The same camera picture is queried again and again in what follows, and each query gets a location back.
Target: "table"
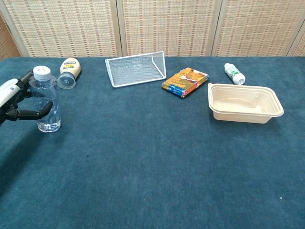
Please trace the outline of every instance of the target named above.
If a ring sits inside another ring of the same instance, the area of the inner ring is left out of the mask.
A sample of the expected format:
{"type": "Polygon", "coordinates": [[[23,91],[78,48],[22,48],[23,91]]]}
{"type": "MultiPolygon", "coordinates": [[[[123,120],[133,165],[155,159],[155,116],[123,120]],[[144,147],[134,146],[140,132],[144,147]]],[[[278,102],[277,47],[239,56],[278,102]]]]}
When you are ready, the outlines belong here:
{"type": "MultiPolygon", "coordinates": [[[[0,84],[64,58],[0,62],[0,84]]],[[[0,128],[0,228],[303,228],[305,57],[167,57],[231,83],[272,88],[284,114],[266,124],[217,121],[207,83],[185,99],[162,81],[112,88],[105,58],[79,58],[76,87],[59,90],[62,126],[0,128]]],[[[32,107],[32,100],[19,103],[32,107]]]]}

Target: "water bottle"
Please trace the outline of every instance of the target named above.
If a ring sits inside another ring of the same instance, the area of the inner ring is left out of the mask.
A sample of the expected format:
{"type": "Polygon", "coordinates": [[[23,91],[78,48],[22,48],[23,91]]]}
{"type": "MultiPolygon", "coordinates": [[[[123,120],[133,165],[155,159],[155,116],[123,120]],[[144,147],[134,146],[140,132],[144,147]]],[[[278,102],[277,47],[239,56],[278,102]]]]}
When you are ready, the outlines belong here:
{"type": "Polygon", "coordinates": [[[38,111],[48,102],[53,102],[49,114],[37,120],[38,129],[42,132],[55,132],[61,126],[56,78],[51,75],[50,68],[46,66],[36,66],[33,69],[33,74],[34,77],[31,77],[29,84],[35,99],[35,109],[38,111]]]}
{"type": "Polygon", "coordinates": [[[242,85],[246,81],[245,76],[235,67],[234,64],[226,63],[224,71],[234,84],[242,85]]]}

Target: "book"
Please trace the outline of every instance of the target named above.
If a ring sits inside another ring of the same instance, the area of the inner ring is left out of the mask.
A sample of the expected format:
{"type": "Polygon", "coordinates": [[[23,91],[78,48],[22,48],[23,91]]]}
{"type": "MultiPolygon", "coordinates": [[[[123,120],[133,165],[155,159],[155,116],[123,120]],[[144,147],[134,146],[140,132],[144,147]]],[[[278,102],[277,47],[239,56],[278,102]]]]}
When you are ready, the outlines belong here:
{"type": "Polygon", "coordinates": [[[209,75],[193,68],[185,68],[162,83],[162,88],[180,96],[186,97],[209,79],[209,75]]]}

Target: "mesh tray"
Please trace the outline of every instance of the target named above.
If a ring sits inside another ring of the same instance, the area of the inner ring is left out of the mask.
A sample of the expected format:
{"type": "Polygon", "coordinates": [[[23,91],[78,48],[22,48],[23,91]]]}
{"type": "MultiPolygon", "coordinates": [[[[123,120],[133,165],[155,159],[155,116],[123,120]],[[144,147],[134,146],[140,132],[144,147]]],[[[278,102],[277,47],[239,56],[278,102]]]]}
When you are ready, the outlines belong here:
{"type": "Polygon", "coordinates": [[[113,87],[123,87],[166,78],[164,52],[106,59],[113,87]]]}

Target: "plastic bottle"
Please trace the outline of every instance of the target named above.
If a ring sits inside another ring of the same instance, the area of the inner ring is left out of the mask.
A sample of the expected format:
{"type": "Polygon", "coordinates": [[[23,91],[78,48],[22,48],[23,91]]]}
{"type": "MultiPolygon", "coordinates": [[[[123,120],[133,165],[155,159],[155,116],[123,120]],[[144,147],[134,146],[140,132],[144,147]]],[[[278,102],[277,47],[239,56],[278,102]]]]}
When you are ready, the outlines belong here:
{"type": "Polygon", "coordinates": [[[71,89],[76,85],[76,79],[81,72],[81,64],[75,58],[68,58],[60,68],[61,75],[58,77],[58,86],[63,89],[71,89]]]}
{"type": "Polygon", "coordinates": [[[49,101],[53,102],[49,114],[37,120],[38,129],[42,132],[55,132],[61,126],[56,78],[51,75],[50,68],[46,66],[36,66],[33,73],[34,77],[31,77],[29,84],[36,100],[36,110],[42,109],[49,101]]]}
{"type": "Polygon", "coordinates": [[[245,76],[235,67],[234,64],[226,63],[224,65],[224,71],[234,84],[242,85],[246,81],[245,76]]]}

